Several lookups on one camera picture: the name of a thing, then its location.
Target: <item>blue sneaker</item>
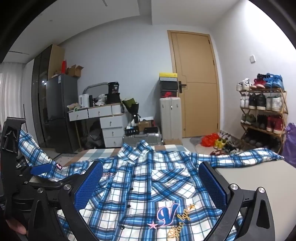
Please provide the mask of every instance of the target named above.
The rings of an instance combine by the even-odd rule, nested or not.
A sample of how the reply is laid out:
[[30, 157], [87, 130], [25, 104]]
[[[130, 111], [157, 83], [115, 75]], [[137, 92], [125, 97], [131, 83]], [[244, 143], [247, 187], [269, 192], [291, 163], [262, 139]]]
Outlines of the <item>blue sneaker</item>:
[[275, 75], [273, 82], [271, 84], [272, 88], [281, 88], [282, 90], [284, 89], [284, 83], [283, 83], [283, 78], [281, 75]]
[[267, 76], [267, 78], [263, 79], [264, 81], [266, 81], [266, 84], [264, 85], [264, 87], [266, 89], [270, 89], [271, 85], [272, 85], [272, 82], [273, 82], [273, 79], [274, 79], [274, 74], [267, 73], [266, 76]]

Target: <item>orange bag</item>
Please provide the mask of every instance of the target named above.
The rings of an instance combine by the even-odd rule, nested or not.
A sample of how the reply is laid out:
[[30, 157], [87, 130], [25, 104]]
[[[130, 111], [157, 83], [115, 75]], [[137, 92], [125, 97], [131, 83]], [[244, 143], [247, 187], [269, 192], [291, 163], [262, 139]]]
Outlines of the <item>orange bag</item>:
[[212, 133], [211, 135], [207, 135], [202, 138], [201, 145], [206, 146], [206, 147], [214, 146], [215, 140], [217, 140], [217, 139], [219, 139], [218, 134]]

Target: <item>door frame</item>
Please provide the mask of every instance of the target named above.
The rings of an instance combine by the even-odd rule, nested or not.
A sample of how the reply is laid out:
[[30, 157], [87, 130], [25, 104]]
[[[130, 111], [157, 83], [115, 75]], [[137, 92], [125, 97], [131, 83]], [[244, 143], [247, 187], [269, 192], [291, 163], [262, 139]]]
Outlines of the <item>door frame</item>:
[[[174, 52], [174, 47], [173, 47], [172, 34], [194, 34], [194, 35], [206, 36], [206, 37], [209, 38], [209, 42], [210, 42], [210, 46], [211, 46], [211, 50], [212, 50], [212, 56], [213, 56], [213, 60], [214, 60], [214, 65], [215, 65], [217, 94], [218, 94], [218, 110], [217, 110], [218, 111], [218, 128], [217, 128], [218, 130], [217, 131], [220, 131], [220, 87], [219, 87], [217, 62], [216, 62], [216, 57], [215, 57], [211, 37], [210, 37], [209, 34], [201, 34], [201, 33], [187, 32], [187, 31], [168, 30], [168, 40], [169, 40], [169, 44], [170, 44], [170, 55], [171, 55], [171, 58], [172, 58], [173, 73], [177, 73], [177, 69], [176, 69], [176, 60], [175, 60], [175, 52]], [[184, 137], [183, 126], [182, 126], [182, 137]]]

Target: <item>white suitcase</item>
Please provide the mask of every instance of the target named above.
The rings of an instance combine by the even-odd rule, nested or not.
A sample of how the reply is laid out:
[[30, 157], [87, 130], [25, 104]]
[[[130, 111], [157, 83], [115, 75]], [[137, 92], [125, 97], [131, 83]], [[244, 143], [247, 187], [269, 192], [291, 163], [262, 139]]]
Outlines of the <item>white suitcase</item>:
[[178, 97], [161, 98], [160, 118], [163, 140], [182, 140], [181, 99]]

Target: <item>wooden door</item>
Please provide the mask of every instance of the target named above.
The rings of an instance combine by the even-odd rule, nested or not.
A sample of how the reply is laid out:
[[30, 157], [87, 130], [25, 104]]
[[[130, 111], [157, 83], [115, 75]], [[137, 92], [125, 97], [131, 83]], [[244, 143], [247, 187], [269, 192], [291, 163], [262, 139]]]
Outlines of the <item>wooden door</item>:
[[168, 31], [173, 70], [183, 85], [183, 137], [208, 135], [219, 129], [220, 103], [217, 70], [210, 36]]

